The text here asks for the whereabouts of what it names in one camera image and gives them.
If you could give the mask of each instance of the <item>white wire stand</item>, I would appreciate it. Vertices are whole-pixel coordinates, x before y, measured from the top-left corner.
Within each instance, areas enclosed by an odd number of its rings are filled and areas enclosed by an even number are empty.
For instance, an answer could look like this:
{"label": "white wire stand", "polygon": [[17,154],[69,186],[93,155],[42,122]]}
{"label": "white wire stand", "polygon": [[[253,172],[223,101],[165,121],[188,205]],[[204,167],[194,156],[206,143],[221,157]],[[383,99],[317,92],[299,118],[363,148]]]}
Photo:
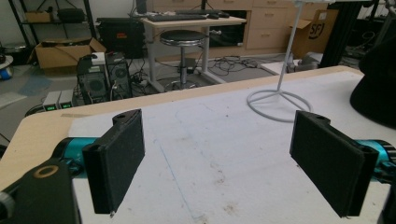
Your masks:
{"label": "white wire stand", "polygon": [[[297,23],[300,19],[301,11],[303,9],[303,1],[295,1],[294,5],[298,8],[298,12],[291,30],[289,44],[286,50],[285,60],[283,62],[282,71],[279,76],[276,90],[254,91],[247,97],[247,104],[254,112],[268,119],[281,122],[294,122],[296,109],[309,112],[312,112],[313,110],[312,105],[309,104],[309,102],[304,98],[288,91],[282,91],[280,88],[282,85],[283,76],[285,75],[288,58],[290,56],[291,45],[293,44]],[[292,119],[279,117],[279,115],[285,116],[285,114],[286,116],[291,116]]]}

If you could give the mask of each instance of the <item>black cap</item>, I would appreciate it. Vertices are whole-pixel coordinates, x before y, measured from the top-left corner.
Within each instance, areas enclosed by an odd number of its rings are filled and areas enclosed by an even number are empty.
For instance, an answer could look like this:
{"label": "black cap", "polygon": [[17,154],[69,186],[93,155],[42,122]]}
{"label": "black cap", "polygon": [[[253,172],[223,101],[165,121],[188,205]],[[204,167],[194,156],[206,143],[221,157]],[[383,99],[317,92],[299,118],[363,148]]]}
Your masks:
{"label": "black cap", "polygon": [[351,105],[368,119],[396,128],[396,36],[370,50],[359,68],[364,77]]}

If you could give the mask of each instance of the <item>floor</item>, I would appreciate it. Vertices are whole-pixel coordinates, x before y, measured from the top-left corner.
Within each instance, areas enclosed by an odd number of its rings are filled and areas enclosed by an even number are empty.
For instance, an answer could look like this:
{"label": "floor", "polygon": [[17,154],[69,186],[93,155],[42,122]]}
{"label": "floor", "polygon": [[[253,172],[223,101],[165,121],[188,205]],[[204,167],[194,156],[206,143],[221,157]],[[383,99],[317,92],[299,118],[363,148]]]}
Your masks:
{"label": "floor", "polygon": [[[284,54],[255,57],[223,57],[213,59],[209,70],[227,82],[258,77],[269,77],[273,74],[260,69],[262,63],[282,62]],[[129,71],[132,76],[147,78],[147,60],[133,60]],[[178,63],[157,63],[157,79],[163,85],[178,80]],[[50,91],[74,90],[77,87],[75,74],[65,76],[45,75],[38,66],[12,66],[13,75],[8,80],[0,80],[0,146],[7,146],[12,140],[23,118],[33,113],[42,112],[42,103]],[[201,77],[198,72],[188,76],[188,80],[198,82],[200,86],[215,85]],[[150,85],[135,83],[134,97],[157,94]]]}

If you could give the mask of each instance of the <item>circular stand base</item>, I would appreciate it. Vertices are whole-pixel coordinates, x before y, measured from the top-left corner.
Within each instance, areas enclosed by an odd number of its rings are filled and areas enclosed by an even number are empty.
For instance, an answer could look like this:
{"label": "circular stand base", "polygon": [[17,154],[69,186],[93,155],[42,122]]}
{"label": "circular stand base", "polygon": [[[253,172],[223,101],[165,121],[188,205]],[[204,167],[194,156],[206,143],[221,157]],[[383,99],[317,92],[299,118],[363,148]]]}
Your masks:
{"label": "circular stand base", "polygon": [[[258,93],[264,93],[264,96],[260,96],[260,97],[253,99],[252,97]],[[286,100],[286,102],[289,102],[290,104],[294,105],[297,109],[312,112],[312,105],[309,104],[309,102],[307,102],[302,97],[300,97],[294,93],[288,92],[288,91],[277,91],[277,90],[255,91],[247,97],[247,104],[254,112],[256,112],[268,119],[273,119],[273,120],[277,120],[277,121],[281,121],[281,122],[294,122],[294,115],[293,115],[292,119],[279,118],[278,116],[270,115],[268,113],[268,111],[265,112],[265,110],[269,110],[269,108],[260,108],[260,105],[253,104],[253,103],[259,102],[260,100],[269,99],[271,97],[277,97],[277,96],[283,97]],[[273,109],[275,108],[273,106],[274,104],[281,105],[280,99],[276,99],[273,102],[266,102],[266,103],[271,104],[272,105],[271,107]]]}
{"label": "circular stand base", "polygon": [[181,91],[185,89],[197,88],[200,87],[198,83],[187,81],[184,84],[184,87],[181,86],[180,81],[173,81],[169,84],[166,84],[164,87],[164,91]]}

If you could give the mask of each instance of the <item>stool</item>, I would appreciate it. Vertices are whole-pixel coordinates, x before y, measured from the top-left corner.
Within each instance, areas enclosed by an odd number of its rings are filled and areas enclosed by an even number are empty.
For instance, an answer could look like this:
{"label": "stool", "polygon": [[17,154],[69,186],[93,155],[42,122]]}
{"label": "stool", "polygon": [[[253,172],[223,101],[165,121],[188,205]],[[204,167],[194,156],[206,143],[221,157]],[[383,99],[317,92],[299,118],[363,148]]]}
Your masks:
{"label": "stool", "polygon": [[172,86],[172,91],[178,87],[179,90],[198,87],[198,83],[187,81],[187,67],[185,59],[185,47],[202,46],[206,36],[197,31],[173,30],[161,34],[161,42],[168,46],[180,47],[180,81],[174,81],[165,86]]}

